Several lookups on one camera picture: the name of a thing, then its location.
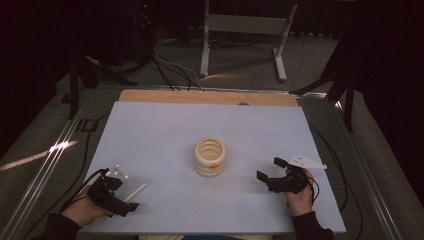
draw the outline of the white table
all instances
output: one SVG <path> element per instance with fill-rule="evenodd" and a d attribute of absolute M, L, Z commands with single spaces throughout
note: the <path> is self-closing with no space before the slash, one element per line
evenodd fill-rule
<path fill-rule="evenodd" d="M 97 219 L 83 231 L 120 234 L 293 231 L 283 194 L 269 192 L 256 179 L 256 170 L 270 177 L 284 176 L 284 170 L 273 164 L 275 156 L 288 159 L 301 154 L 321 161 L 303 111 L 294 106 L 292 96 L 140 90 L 129 90 L 123 95 L 112 110 L 88 175 L 119 164 L 129 175 L 117 191 L 120 199 L 144 181 L 149 186 L 132 200 L 140 203 L 135 212 L 126 217 Z M 264 105 L 267 99 L 280 100 L 276 104 L 269 101 L 271 105 L 286 102 L 291 106 L 252 106 Z M 239 100 L 251 105 L 231 104 Z M 230 104 L 216 104 L 219 101 Z M 224 172 L 215 178 L 201 177 L 193 167 L 195 144 L 204 137 L 220 139 L 228 151 Z M 321 188 L 314 205 L 319 222 L 335 232 L 346 231 L 325 171 L 311 172 Z"/>

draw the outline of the hand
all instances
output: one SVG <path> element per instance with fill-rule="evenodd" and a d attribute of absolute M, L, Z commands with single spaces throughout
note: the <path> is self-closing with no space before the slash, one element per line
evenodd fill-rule
<path fill-rule="evenodd" d="M 303 169 L 308 176 L 308 181 L 311 184 L 307 184 L 307 186 L 299 193 L 294 194 L 292 192 L 285 192 L 284 195 L 287 198 L 291 215 L 293 217 L 297 217 L 303 215 L 305 213 L 312 212 L 312 189 L 311 186 L 313 184 L 313 176 L 312 174 Z"/>
<path fill-rule="evenodd" d="M 75 197 L 74 203 L 70 204 L 62 215 L 77 223 L 80 227 L 91 224 L 94 219 L 102 216 L 109 216 L 112 213 L 104 208 L 94 205 L 87 195 L 90 186 L 86 186 L 78 196 Z"/>

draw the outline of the stacked rings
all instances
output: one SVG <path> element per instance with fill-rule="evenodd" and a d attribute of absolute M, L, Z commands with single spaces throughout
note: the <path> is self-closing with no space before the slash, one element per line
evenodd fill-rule
<path fill-rule="evenodd" d="M 194 168 L 203 177 L 218 176 L 224 170 L 226 150 L 215 138 L 200 140 L 194 150 Z"/>

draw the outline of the metal frame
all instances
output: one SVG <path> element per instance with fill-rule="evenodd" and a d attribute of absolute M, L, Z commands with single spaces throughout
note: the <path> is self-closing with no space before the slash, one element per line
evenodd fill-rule
<path fill-rule="evenodd" d="M 274 60 L 278 72 L 278 79 L 280 81 L 286 81 L 287 75 L 281 55 L 284 45 L 286 44 L 287 36 L 289 35 L 296 7 L 296 4 L 291 6 L 286 19 L 218 15 L 209 13 L 209 0 L 205 0 L 205 26 L 200 75 L 202 77 L 208 76 L 210 53 L 209 31 L 259 33 L 280 35 L 279 44 L 274 49 Z"/>
<path fill-rule="evenodd" d="M 22 196 L 22 199 L 20 200 L 12 216 L 6 223 L 6 227 L 0 233 L 0 239 L 13 240 L 18 237 L 18 234 L 21 232 L 23 224 L 28 218 L 28 215 L 30 214 L 35 202 L 43 191 L 44 186 L 49 180 L 51 173 L 56 167 L 56 164 L 59 161 L 63 151 L 65 150 L 66 146 L 62 144 L 67 143 L 71 138 L 77 126 L 77 122 L 80 116 L 82 115 L 84 107 L 91 97 L 91 92 L 92 91 L 87 90 L 86 94 L 84 94 L 84 96 L 82 97 L 80 103 L 80 110 L 76 113 L 73 120 L 69 120 L 67 122 L 55 143 L 55 146 L 57 146 L 57 148 L 51 149 L 47 153 L 45 159 L 43 160 L 43 164 L 41 165 L 35 177 L 32 179 L 31 183 L 28 185 L 24 195 Z"/>
<path fill-rule="evenodd" d="M 386 233 L 387 239 L 390 240 L 401 240 L 402 235 L 390 213 L 390 209 L 387 206 L 386 201 L 384 200 L 381 192 L 377 186 L 377 183 L 374 180 L 373 174 L 368 167 L 367 159 L 365 159 L 364 155 L 361 153 L 360 147 L 358 146 L 357 140 L 354 136 L 349 132 L 349 130 L 344 126 L 344 119 L 342 118 L 340 111 L 343 112 L 343 108 L 340 102 L 337 102 L 335 107 L 333 108 L 334 115 L 340 124 L 340 131 L 345 135 L 346 141 L 350 145 L 353 150 L 353 159 L 355 160 L 355 164 L 360 170 L 360 176 L 362 178 L 362 182 L 364 183 L 365 189 L 368 192 L 370 200 L 374 206 L 375 212 L 380 219 L 381 226 Z"/>

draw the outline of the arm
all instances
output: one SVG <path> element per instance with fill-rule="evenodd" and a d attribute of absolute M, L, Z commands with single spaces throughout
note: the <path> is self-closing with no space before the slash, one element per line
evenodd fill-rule
<path fill-rule="evenodd" d="M 309 182 L 312 185 L 312 174 L 306 169 L 304 171 L 310 178 Z M 312 211 L 312 192 L 309 185 L 298 194 L 285 192 L 284 195 L 287 198 L 298 240 L 334 239 L 333 232 L 330 229 L 322 228 L 318 223 L 315 212 Z"/>
<path fill-rule="evenodd" d="M 61 214 L 49 214 L 44 232 L 34 240 L 74 240 L 82 227 L 91 224 L 98 217 L 111 215 L 93 204 L 87 196 L 89 188 L 85 187 Z"/>

